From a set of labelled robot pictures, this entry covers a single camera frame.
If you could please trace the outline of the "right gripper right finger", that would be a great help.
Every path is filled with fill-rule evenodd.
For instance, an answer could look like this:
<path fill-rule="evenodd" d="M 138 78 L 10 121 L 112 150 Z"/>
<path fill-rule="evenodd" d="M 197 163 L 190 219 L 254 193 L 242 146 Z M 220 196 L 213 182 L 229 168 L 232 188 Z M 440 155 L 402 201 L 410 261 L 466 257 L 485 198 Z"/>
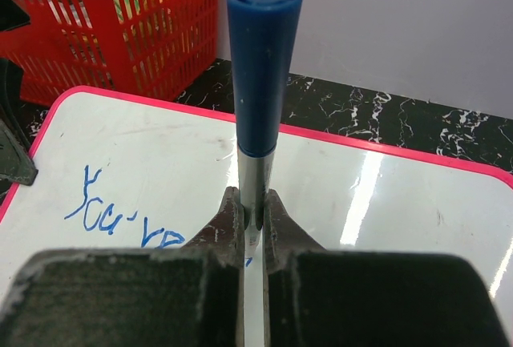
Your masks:
<path fill-rule="evenodd" d="M 333 251 L 276 191 L 262 228 L 267 346 L 505 346 L 477 271 L 436 253 Z"/>

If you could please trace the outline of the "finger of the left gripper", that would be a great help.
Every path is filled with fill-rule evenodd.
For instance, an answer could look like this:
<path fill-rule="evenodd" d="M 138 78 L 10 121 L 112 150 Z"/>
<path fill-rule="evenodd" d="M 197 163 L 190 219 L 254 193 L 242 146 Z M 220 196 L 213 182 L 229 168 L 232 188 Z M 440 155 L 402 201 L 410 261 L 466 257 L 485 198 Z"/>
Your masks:
<path fill-rule="evenodd" d="M 18 121 L 23 69 L 1 58 L 1 179 L 31 186 L 38 174 L 30 142 Z"/>

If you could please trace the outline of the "pink framed whiteboard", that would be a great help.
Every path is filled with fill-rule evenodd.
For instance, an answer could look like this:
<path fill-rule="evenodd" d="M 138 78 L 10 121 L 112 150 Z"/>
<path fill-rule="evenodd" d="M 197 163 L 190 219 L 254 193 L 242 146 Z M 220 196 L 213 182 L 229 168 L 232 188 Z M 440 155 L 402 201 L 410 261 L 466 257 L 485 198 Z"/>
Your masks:
<path fill-rule="evenodd" d="M 238 181 L 232 115 L 93 87 L 58 98 L 30 155 L 1 206 L 2 293 L 42 250 L 183 246 Z M 512 330 L 510 173 L 284 125 L 270 186 L 324 248 L 467 259 Z"/>

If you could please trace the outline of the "blue capped whiteboard marker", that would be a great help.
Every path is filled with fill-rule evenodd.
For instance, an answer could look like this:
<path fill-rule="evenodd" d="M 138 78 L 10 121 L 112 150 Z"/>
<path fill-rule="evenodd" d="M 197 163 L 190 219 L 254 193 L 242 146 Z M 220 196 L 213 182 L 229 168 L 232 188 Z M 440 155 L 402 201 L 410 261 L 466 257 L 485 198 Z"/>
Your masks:
<path fill-rule="evenodd" d="M 227 0 L 245 255 L 253 257 L 303 0 Z"/>

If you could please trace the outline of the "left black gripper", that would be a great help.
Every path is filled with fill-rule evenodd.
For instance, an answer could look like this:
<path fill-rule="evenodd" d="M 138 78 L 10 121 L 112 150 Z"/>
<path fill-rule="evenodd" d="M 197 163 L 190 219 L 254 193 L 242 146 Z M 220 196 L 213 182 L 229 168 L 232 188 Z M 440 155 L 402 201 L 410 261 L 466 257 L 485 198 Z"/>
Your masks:
<path fill-rule="evenodd" d="M 11 31 L 30 25 L 29 14 L 17 0 L 1 0 L 1 31 Z"/>

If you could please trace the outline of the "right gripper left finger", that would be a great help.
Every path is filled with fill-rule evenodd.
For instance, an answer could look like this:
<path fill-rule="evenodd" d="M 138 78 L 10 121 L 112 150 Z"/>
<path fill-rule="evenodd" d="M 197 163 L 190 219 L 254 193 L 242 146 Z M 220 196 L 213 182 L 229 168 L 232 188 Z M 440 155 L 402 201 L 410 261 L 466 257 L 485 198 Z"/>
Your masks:
<path fill-rule="evenodd" d="M 235 187 L 181 248 L 34 254 L 1 307 L 4 346 L 242 346 L 244 215 Z"/>

